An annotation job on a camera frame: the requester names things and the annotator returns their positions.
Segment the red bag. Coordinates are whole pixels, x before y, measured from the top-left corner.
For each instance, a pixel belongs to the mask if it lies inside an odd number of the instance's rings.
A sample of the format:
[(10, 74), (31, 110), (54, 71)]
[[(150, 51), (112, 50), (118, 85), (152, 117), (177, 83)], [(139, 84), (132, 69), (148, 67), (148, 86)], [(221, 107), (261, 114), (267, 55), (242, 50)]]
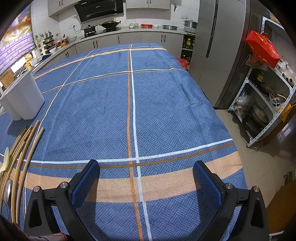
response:
[(253, 56), (259, 62), (267, 64), (272, 68), (276, 67), (277, 63), (280, 61), (280, 56), (272, 42), (268, 39), (266, 33), (260, 34), (252, 30), (248, 34), (246, 42)]

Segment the steel basin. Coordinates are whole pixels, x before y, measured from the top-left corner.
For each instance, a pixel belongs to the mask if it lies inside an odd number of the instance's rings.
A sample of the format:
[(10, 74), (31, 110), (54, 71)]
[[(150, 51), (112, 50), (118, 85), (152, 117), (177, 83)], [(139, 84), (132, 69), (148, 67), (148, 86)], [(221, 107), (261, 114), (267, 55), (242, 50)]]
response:
[(173, 26), (173, 25), (162, 25), (163, 29), (165, 30), (173, 30), (176, 31), (178, 29), (178, 26)]

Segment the grey kitchen cabinets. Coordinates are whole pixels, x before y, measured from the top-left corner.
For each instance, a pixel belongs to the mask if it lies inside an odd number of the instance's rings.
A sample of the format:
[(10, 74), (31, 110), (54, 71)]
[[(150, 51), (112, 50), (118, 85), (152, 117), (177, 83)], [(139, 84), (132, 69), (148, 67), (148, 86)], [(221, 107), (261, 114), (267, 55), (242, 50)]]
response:
[(120, 44), (158, 43), (165, 47), (175, 58), (181, 56), (185, 32), (164, 29), (125, 29), (97, 34), (92, 37), (76, 40), (58, 49), (53, 55), (38, 64), (33, 73), (53, 65), (61, 60), (97, 48)]
[(48, 1), (48, 15), (55, 16), (74, 7), (81, 21), (87, 18), (115, 15), (127, 9), (169, 9), (169, 1)]

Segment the white metal shelf rack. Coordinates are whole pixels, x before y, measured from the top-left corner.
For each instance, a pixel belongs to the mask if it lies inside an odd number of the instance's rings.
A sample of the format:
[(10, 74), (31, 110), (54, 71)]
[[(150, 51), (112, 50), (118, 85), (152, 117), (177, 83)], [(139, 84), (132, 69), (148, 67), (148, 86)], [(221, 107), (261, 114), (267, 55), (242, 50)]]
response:
[(275, 67), (248, 68), (228, 111), (235, 113), (252, 145), (266, 145), (295, 114), (295, 47), (284, 27), (262, 17), (260, 33), (270, 39), (280, 60)]

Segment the steel steamer pot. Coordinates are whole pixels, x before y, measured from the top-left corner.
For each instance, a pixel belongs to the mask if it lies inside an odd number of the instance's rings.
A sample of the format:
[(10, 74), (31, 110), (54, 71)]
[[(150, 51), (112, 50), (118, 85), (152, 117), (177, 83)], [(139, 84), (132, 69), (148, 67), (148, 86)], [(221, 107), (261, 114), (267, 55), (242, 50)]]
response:
[(184, 20), (184, 31), (195, 34), (197, 31), (197, 22), (193, 20)]

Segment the grey double door refrigerator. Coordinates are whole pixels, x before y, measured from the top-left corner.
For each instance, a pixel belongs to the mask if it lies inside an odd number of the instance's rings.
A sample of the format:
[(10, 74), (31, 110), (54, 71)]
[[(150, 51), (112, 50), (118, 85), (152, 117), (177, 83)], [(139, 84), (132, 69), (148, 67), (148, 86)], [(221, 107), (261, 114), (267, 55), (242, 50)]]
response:
[(189, 74), (216, 109), (228, 109), (249, 67), (246, 43), (267, 9), (259, 1), (200, 1)]

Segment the wooden cutting board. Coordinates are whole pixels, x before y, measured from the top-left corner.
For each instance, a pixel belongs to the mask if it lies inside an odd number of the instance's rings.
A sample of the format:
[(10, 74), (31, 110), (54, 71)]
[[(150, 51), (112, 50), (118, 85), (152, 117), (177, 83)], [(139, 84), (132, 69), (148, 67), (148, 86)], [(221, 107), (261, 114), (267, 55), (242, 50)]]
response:
[(4, 88), (7, 89), (14, 81), (14, 72), (11, 68), (7, 69), (1, 75), (1, 83), (3, 84)]

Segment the black range hood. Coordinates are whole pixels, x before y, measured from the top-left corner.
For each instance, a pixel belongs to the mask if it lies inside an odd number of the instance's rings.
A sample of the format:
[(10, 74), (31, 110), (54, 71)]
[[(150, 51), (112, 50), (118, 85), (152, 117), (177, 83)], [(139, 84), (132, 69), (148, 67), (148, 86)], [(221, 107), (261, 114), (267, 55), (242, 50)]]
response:
[(123, 0), (79, 1), (74, 5), (81, 22), (123, 13)]

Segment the grey lower kitchen cabinets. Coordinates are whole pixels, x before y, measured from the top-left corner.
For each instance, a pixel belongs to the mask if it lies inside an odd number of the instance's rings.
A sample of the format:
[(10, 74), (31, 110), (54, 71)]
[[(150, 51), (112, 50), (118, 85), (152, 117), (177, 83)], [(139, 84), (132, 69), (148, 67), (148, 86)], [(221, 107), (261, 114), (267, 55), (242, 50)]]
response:
[(61, 60), (97, 48), (120, 44), (158, 43), (165, 47), (175, 58), (181, 56), (185, 32), (164, 29), (125, 29), (97, 34), (92, 37), (76, 40), (58, 49), (53, 55), (38, 64), (33, 73), (53, 65)]

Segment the printed window blind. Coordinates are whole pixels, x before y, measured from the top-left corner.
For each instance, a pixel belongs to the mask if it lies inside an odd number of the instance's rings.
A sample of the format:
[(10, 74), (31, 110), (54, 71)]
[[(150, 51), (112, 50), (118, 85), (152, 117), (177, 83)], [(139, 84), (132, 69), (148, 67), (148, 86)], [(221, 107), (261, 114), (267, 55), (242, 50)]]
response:
[(35, 47), (31, 23), (31, 5), (29, 4), (14, 19), (1, 39), (1, 74)]

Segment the blue plaid tablecloth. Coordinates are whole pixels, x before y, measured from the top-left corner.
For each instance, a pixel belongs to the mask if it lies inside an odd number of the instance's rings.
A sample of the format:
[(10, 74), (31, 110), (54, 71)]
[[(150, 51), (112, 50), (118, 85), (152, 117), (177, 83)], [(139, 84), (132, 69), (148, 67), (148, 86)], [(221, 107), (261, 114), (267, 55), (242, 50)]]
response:
[(45, 101), (35, 118), (1, 114), (1, 151), (40, 121), (21, 168), (20, 227), (35, 186), (56, 188), (91, 159), (99, 178), (77, 214), (96, 240), (198, 240), (216, 211), (194, 181), (196, 161), (247, 187), (224, 123), (160, 45), (87, 51), (34, 79)]

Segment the black cooking pot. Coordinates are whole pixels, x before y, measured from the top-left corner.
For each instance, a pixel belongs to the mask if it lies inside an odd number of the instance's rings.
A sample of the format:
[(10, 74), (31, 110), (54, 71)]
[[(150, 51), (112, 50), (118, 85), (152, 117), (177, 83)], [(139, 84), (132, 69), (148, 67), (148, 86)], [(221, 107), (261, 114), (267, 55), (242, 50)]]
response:
[(91, 36), (96, 35), (97, 34), (96, 27), (97, 27), (97, 25), (95, 25), (95, 26), (88, 25), (86, 28), (84, 28), (83, 29), (84, 37), (87, 38), (87, 37), (91, 37)]

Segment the white plastic spoon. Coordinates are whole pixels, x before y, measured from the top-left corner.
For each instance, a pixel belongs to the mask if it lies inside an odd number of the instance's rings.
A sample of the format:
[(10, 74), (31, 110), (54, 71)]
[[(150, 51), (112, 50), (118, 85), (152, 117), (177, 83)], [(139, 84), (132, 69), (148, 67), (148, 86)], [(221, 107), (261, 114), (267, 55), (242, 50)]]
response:
[(6, 170), (6, 167), (8, 165), (8, 162), (9, 162), (9, 148), (6, 147), (5, 152), (4, 152), (3, 165), (0, 168), (0, 177), (3, 176), (3, 174), (4, 174), (5, 170)]

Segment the red trash bin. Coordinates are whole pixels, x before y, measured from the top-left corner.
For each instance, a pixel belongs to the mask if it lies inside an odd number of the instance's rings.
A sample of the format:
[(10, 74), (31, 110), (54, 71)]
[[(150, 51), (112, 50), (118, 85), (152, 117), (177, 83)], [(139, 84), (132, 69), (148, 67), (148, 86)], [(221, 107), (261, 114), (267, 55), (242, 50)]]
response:
[(181, 64), (182, 68), (184, 68), (185, 70), (188, 68), (188, 66), (190, 64), (189, 61), (187, 61), (185, 59), (180, 59), (180, 58), (178, 58), (177, 60)]

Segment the black wok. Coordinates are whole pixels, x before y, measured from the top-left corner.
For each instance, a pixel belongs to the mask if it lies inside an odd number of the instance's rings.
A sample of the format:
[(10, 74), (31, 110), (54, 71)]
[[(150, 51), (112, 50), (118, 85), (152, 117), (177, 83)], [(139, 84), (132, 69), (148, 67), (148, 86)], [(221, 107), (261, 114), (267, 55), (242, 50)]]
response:
[(100, 24), (100, 26), (106, 29), (112, 29), (112, 28), (116, 28), (119, 24), (121, 24), (121, 21), (117, 22), (114, 20), (110, 20), (110, 21), (103, 22), (102, 24)]

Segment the white plastic utensil holder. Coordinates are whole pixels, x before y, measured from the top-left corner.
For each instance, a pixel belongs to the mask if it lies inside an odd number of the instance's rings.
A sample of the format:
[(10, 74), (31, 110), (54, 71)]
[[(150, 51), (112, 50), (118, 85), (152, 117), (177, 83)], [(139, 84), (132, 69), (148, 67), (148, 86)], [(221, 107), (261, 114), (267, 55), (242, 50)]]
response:
[(15, 121), (34, 119), (44, 102), (30, 70), (15, 80), (1, 96), (1, 105)]

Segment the grey upper kitchen cabinets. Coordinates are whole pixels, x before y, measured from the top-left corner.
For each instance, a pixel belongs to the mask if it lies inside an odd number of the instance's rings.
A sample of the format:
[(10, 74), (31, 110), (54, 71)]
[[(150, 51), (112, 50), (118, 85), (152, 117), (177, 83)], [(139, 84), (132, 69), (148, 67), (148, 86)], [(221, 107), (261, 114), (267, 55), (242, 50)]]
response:
[(55, 16), (74, 7), (81, 21), (87, 18), (115, 15), (127, 9), (169, 9), (169, 1), (48, 1), (48, 15)]

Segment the wooden knife rack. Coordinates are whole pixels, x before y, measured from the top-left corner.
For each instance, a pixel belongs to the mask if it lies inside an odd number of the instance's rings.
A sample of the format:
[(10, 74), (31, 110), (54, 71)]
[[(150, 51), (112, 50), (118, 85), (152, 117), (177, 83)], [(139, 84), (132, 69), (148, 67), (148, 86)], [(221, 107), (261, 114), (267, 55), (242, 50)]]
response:
[(35, 38), (37, 48), (41, 55), (47, 55), (55, 48), (54, 36), (51, 31), (36, 35)]

